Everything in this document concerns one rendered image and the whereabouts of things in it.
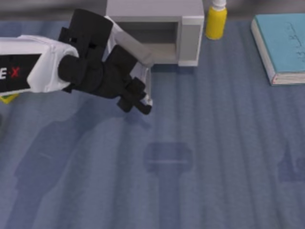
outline yellow object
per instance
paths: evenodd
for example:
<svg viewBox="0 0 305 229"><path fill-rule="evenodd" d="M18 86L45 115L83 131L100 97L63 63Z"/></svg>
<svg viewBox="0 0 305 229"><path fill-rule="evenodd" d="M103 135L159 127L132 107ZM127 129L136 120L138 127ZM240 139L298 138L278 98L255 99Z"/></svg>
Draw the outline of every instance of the yellow object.
<svg viewBox="0 0 305 229"><path fill-rule="evenodd" d="M5 103L9 104L13 99L15 99L19 94L10 94L10 95L5 95L1 96L0 99Z"/></svg>
<svg viewBox="0 0 305 229"><path fill-rule="evenodd" d="M214 7L210 7L205 29L206 37L211 40L218 40L222 38L226 19L226 8L223 10L215 10Z"/></svg>

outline gray fabric surface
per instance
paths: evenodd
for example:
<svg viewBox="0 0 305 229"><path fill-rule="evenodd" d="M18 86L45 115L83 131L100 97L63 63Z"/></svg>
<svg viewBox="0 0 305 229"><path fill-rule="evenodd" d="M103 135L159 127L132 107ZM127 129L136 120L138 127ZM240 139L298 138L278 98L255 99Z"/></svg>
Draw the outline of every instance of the gray fabric surface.
<svg viewBox="0 0 305 229"><path fill-rule="evenodd" d="M0 228L305 228L304 86L269 85L249 21L201 49L154 68L149 116L78 92L0 104Z"/></svg>

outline gray box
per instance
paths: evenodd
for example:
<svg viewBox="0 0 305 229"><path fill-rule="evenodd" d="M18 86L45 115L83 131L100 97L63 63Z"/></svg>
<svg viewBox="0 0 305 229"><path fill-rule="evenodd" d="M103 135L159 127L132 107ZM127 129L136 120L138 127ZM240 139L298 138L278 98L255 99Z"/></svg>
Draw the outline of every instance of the gray box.
<svg viewBox="0 0 305 229"><path fill-rule="evenodd" d="M198 65L202 0L108 0L106 15L148 47L156 64Z"/></svg>

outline book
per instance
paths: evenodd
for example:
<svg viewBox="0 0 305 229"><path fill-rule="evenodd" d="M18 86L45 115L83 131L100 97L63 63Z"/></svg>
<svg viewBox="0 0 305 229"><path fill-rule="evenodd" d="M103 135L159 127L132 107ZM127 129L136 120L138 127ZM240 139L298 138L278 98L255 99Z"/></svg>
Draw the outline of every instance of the book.
<svg viewBox="0 0 305 229"><path fill-rule="evenodd" d="M305 83L305 13L259 14L251 31L271 85Z"/></svg>

